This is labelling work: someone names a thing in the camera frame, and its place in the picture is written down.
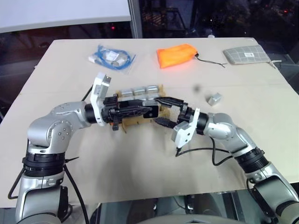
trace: table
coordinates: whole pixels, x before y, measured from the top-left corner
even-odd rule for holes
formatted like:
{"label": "table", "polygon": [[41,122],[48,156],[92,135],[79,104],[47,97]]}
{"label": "table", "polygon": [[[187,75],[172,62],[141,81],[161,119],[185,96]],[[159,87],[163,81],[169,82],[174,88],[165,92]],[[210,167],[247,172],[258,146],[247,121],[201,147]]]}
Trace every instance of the table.
{"label": "table", "polygon": [[0,33],[130,20],[126,0],[0,1]]}
{"label": "table", "polygon": [[[128,75],[110,71],[87,60],[98,44],[137,54]],[[0,125],[0,207],[13,207],[7,193],[22,168],[26,132],[30,123],[58,104],[78,101],[99,71],[112,77],[108,96],[116,90],[163,84],[166,94],[184,99],[202,112],[225,112],[265,151],[289,182],[299,181],[299,96],[277,69],[267,63],[230,65],[225,68],[191,60],[159,69],[156,49],[189,43],[203,60],[227,62],[224,49],[255,45],[251,38],[105,39],[54,41],[24,85]],[[199,92],[193,90],[199,86]],[[219,92],[223,98],[211,107],[206,99]],[[194,136],[185,148],[211,146],[206,136]],[[85,203],[186,195],[245,188],[242,169],[234,160],[219,167],[211,152],[201,151],[176,158],[171,130],[144,124],[112,131],[92,125],[77,131],[66,158]],[[217,152],[216,159],[224,155]],[[77,203],[67,177],[70,203]]]}

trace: blue cable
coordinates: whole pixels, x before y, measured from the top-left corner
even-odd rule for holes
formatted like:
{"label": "blue cable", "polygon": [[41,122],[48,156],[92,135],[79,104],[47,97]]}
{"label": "blue cable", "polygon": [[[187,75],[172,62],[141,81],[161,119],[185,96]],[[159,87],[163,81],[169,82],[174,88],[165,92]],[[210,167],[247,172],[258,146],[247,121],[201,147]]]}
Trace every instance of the blue cable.
{"label": "blue cable", "polygon": [[[106,61],[106,59],[104,59],[104,55],[106,53],[109,53],[110,51],[113,51],[117,54],[123,54],[127,56],[127,61],[121,65],[121,66],[114,66],[111,63],[108,63]],[[124,51],[124,50],[117,50],[117,49],[103,49],[103,46],[99,46],[98,51],[95,53],[95,55],[100,59],[100,60],[96,60],[96,63],[104,65],[107,68],[113,69],[113,70],[122,70],[127,68],[128,66],[130,66],[130,64],[133,62],[133,60],[135,59],[135,55],[134,57],[131,59],[131,56],[129,55],[128,52]]]}

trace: orange bag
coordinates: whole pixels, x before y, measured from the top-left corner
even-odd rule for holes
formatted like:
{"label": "orange bag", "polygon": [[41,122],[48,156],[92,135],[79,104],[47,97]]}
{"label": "orange bag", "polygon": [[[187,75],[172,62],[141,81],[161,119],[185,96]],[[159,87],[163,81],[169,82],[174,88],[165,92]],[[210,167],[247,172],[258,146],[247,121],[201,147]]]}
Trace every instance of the orange bag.
{"label": "orange bag", "polygon": [[181,44],[167,49],[158,49],[158,60],[160,68],[181,64],[191,60],[197,50],[189,44]]}

